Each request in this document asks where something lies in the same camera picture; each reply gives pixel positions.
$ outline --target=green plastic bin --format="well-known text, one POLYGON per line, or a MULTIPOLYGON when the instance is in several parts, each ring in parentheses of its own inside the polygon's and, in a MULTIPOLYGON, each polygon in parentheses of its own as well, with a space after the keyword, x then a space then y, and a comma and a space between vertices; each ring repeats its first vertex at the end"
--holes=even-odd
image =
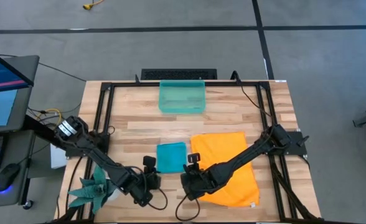
POLYGON ((205 82, 203 80, 161 80, 158 106, 163 113, 202 113, 205 109, 205 82))

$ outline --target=wooden tabletop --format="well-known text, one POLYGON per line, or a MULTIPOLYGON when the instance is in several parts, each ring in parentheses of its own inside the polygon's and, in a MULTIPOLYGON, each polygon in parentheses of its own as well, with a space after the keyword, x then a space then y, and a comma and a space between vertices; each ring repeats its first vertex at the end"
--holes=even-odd
MULTIPOLYGON (((89 127, 95 120, 100 85, 103 81, 86 83, 79 112, 89 127)), ((274 108, 278 122, 287 130, 298 129, 293 104, 286 82, 270 81, 274 108)), ((257 102, 254 87, 244 87, 246 93, 257 102)), ((259 138, 262 132, 260 111, 242 93, 240 87, 207 86, 206 109, 203 114, 164 115, 158 108, 158 87, 118 87, 115 89, 110 125, 115 127, 111 135, 108 155, 124 166, 143 167, 143 156, 156 157, 157 144, 183 141, 190 150, 190 137, 202 133, 228 133, 244 131, 248 145, 259 138)), ((268 108, 266 93, 263 93, 265 107, 268 108)), ((100 127, 103 126, 106 101, 103 107, 100 127)), ((77 163, 77 158, 67 163, 60 191, 60 216, 65 213, 65 198, 68 185, 77 163)), ((286 156, 292 189, 302 203, 315 216, 320 216, 312 179, 307 164, 298 156, 286 156)), ((79 177, 85 172, 86 158, 83 158, 72 180, 72 189, 82 187, 79 177)), ((200 201, 200 215, 193 222, 273 222, 278 221, 275 193, 271 171, 266 156, 252 161, 256 182, 260 189, 260 205, 250 207, 224 207, 200 201)), ((95 222, 178 222, 175 209, 185 193, 180 174, 162 174, 161 188, 168 197, 168 206, 157 211, 149 206, 140 207, 133 203, 130 195, 121 194, 117 199, 106 202, 95 216, 95 222)), ((159 191, 154 191, 151 203, 163 207, 165 199, 159 191)), ((282 190, 285 213, 290 217, 286 194, 282 190)), ((75 197, 70 196, 69 203, 75 197)), ((195 202, 186 200, 179 209, 181 218, 189 218, 197 213, 195 202)))

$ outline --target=yellow towel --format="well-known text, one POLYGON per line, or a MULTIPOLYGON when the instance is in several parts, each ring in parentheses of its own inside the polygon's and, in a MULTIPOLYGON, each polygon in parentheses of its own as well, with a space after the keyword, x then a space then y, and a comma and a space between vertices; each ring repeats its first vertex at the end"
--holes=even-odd
MULTIPOLYGON (((199 166, 206 169, 218 162, 227 162, 247 148, 245 133, 199 134, 192 136, 192 153, 200 154, 199 166)), ((251 163, 236 170, 227 185, 200 200, 229 207, 259 205, 259 189, 251 163)))

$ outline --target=wheel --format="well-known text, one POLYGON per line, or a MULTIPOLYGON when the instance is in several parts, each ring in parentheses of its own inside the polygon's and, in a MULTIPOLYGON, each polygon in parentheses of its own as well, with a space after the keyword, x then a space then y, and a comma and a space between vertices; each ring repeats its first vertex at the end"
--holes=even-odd
POLYGON ((27 200, 27 202, 22 206, 23 209, 28 210, 34 205, 34 202, 31 200, 27 200))

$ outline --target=artificial plant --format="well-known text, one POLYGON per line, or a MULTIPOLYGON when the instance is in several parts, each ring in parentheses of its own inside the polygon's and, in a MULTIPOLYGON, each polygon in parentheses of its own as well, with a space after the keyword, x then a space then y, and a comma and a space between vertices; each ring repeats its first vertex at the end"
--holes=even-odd
POLYGON ((69 207, 81 206, 88 202, 93 202, 92 212, 95 214, 106 203, 107 198, 111 196, 116 186, 111 180, 106 179, 104 171, 96 166, 93 172, 93 179, 87 180, 80 178, 83 185, 81 189, 68 192, 70 195, 77 196, 69 207))

